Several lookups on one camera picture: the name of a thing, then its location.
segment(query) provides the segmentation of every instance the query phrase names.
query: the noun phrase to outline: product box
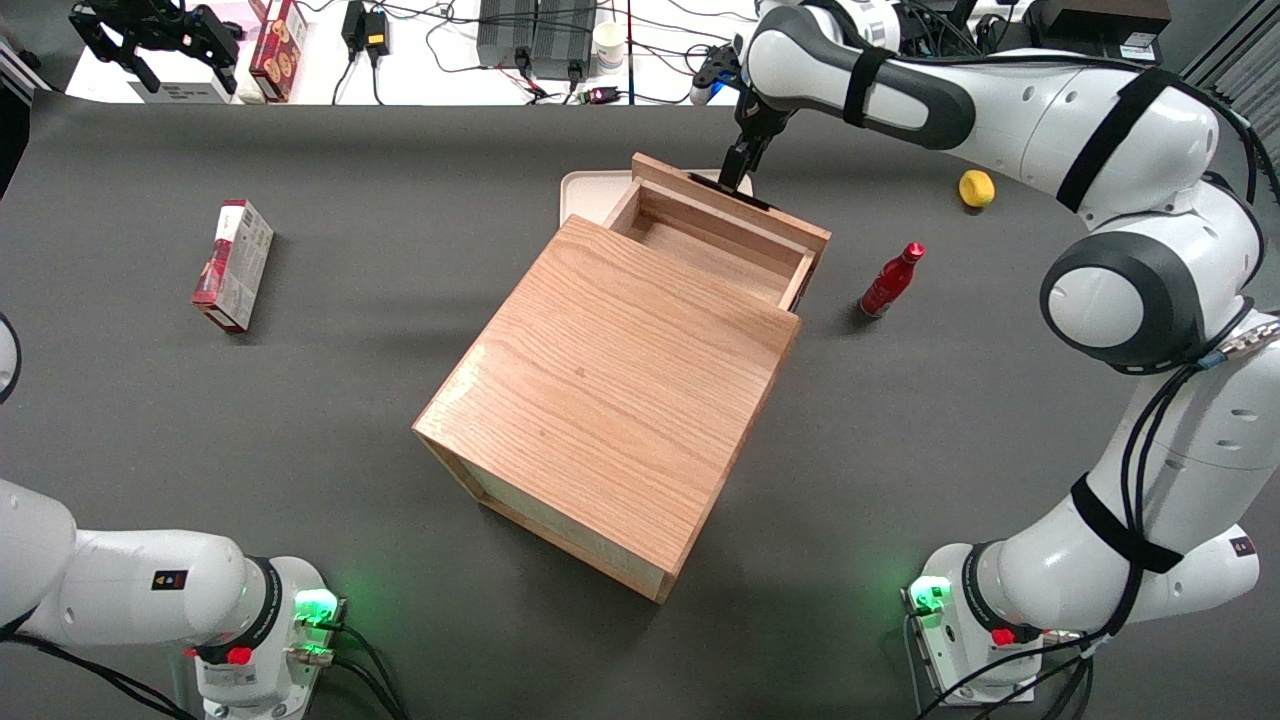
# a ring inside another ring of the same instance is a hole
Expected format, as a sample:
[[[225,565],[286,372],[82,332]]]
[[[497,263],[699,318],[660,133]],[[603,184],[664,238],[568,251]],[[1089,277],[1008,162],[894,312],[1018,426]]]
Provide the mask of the product box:
[[[274,0],[248,72],[268,102],[288,102],[302,63],[307,22],[293,0]]]
[[[191,304],[229,333],[248,329],[275,233],[248,200],[228,200],[218,214],[214,252]]]

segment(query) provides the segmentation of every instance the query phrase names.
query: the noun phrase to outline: red metal bottle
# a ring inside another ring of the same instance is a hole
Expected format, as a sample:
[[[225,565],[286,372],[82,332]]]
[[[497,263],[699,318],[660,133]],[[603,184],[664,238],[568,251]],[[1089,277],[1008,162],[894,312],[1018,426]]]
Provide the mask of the red metal bottle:
[[[876,277],[872,287],[867,288],[861,300],[858,301],[863,313],[872,318],[883,315],[888,306],[897,300],[897,296],[902,295],[906,286],[911,284],[911,278],[915,275],[915,263],[920,258],[924,258],[924,246],[913,242],[906,246],[902,255],[890,260],[881,274]]]

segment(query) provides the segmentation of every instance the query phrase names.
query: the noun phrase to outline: power supply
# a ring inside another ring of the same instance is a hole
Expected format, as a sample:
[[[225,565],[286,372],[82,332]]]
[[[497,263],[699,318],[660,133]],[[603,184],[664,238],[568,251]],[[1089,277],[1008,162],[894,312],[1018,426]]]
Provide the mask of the power supply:
[[[532,70],[539,79],[582,81],[591,74],[591,31],[599,0],[540,0]]]
[[[476,54],[489,68],[521,68],[534,49],[538,0],[480,0]]]

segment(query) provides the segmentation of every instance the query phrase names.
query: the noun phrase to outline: paper cup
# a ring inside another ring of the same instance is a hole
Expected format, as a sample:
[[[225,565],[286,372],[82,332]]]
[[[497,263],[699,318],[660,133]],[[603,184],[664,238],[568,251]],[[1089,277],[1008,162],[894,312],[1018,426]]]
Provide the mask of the paper cup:
[[[602,72],[616,73],[626,59],[627,28],[621,23],[604,22],[591,32],[595,40],[595,61]]]

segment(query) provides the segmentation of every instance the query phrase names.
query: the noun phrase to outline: black table surface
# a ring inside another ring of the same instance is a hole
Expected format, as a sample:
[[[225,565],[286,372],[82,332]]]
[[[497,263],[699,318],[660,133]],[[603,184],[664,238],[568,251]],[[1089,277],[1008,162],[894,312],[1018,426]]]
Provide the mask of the black table surface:
[[[45,97],[0,202],[0,309],[26,351],[0,475],[83,528],[204,530],[312,561],[415,717],[911,717],[899,587],[938,546],[1047,511],[1134,386],[1041,319],[1043,273],[1084,232],[1052,199],[997,178],[970,214],[964,163],[794,119],[756,193],[835,237],[663,607],[476,506],[410,432],[554,233],[566,173],[634,151],[714,167],[735,135],[724,109]],[[282,234],[243,337],[188,304],[229,197]],[[913,287],[851,324],[910,241],[929,252]],[[1272,715],[1277,511],[1272,487],[1244,518],[1258,587],[1126,629],[1098,656],[1091,717]],[[173,651],[86,655],[170,687]],[[0,647],[0,697],[14,720],[152,716],[20,647]],[[353,678],[323,678],[311,717],[376,716]]]

